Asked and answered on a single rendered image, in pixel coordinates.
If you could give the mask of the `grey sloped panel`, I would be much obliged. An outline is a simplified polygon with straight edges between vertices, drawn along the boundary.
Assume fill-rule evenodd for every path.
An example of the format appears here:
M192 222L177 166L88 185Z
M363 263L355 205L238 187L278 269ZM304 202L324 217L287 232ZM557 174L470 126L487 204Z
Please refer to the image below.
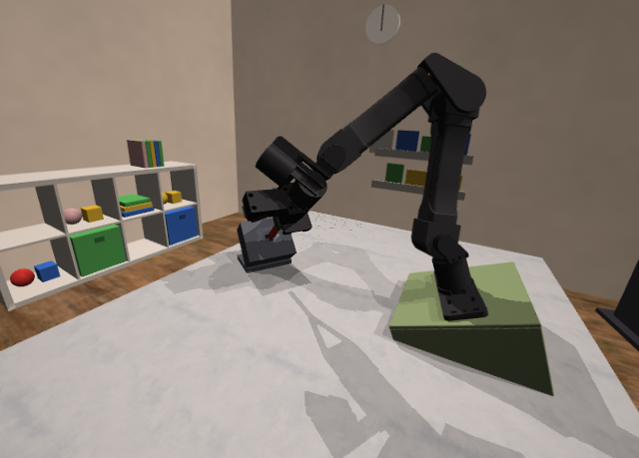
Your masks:
M280 229L274 238L269 238L274 225L273 219L239 224L242 254L238 254L238 260L246 273L292 263L291 257L297 253L292 234L283 234Z

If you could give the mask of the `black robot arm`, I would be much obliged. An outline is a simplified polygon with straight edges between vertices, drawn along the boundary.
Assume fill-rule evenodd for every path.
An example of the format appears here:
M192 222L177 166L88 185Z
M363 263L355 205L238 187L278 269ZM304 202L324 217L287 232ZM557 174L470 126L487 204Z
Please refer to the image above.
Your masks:
M470 276L468 252L458 243L461 226L456 224L466 142L485 97L486 88L478 76L431 53L395 88L326 140L316 163L278 136L262 153L256 168L279 187L245 192L244 216L252 223L273 216L279 216L281 225L296 223L306 211L292 206L288 191L299 209L312 208L326 193L326 181L332 175L347 168L424 102L422 108L431 123L431 142L411 241L432 256L443 318L454 321L486 317L487 307Z

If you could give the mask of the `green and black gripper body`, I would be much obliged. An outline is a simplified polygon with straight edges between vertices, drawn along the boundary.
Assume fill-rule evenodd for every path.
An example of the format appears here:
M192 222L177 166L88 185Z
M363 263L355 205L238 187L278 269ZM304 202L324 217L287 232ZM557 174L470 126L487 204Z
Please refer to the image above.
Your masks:
M291 234L292 232L297 232L297 231L309 231L313 226L308 214L308 211L310 209L299 209L299 207L297 207L290 199L290 195L289 195L289 191L288 191L288 199L290 201L290 203L292 204L292 206L294 206L296 209L301 210L301 211L306 211L306 213L294 224L288 224L288 225L281 225L279 217L278 216L274 216L275 217L275 221L277 224L278 228L283 228L283 234Z

